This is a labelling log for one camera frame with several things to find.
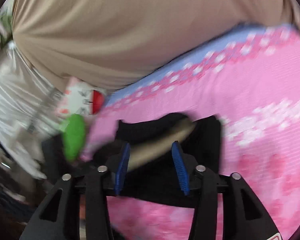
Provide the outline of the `beige headboard cushion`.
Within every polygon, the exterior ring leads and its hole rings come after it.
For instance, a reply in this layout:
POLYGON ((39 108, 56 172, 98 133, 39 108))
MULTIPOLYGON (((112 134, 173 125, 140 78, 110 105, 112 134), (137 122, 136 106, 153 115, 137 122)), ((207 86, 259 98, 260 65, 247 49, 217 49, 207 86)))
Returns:
POLYGON ((17 48, 63 90, 120 89, 240 23, 300 28, 296 0, 14 0, 17 48))

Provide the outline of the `pink floral bed sheet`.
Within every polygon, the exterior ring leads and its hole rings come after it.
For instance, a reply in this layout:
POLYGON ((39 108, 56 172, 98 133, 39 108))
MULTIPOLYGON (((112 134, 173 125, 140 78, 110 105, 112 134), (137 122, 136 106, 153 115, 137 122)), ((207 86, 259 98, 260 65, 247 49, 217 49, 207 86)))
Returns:
POLYGON ((111 95, 94 118, 83 160, 130 128, 182 113, 197 123, 201 155, 220 151, 223 175, 240 173, 283 239, 300 226, 300 33, 246 27, 202 45, 111 95))

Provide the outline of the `black pants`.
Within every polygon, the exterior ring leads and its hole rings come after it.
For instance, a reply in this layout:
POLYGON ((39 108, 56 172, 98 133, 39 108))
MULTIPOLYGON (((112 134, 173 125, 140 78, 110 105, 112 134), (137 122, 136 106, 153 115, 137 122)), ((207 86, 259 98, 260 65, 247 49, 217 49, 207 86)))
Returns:
POLYGON ((171 147, 178 141, 185 154, 215 173, 221 158, 221 123, 215 116, 192 121, 182 113, 135 124, 118 121, 115 138, 94 152, 93 164, 101 166, 130 144, 128 171, 121 196, 157 204, 194 207, 194 197, 180 189, 171 147))

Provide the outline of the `white striped curtain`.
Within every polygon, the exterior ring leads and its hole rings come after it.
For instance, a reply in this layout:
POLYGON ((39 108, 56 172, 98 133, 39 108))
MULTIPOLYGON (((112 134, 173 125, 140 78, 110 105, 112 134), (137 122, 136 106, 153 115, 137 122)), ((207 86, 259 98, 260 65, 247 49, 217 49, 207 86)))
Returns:
POLYGON ((60 97, 10 41, 0 52, 0 143, 36 179, 46 178, 40 168, 41 143, 58 133, 55 107, 60 97))

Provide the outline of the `white red cartoon pillow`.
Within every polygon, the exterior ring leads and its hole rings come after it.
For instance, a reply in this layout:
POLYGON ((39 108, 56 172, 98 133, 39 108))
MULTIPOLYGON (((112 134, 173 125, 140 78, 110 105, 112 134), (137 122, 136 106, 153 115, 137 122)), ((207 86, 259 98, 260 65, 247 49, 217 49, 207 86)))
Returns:
POLYGON ((68 118, 72 114, 91 116, 97 114, 103 106, 107 91, 103 88, 71 77, 56 108, 56 115, 68 118))

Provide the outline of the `green plush toy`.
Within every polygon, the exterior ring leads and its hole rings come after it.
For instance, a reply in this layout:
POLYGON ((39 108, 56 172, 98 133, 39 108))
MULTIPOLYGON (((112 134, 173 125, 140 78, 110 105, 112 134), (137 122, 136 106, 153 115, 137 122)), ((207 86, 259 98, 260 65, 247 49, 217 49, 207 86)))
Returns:
POLYGON ((63 152, 67 161, 75 161, 85 145, 87 127, 83 116, 72 114, 60 127, 62 132, 63 152))

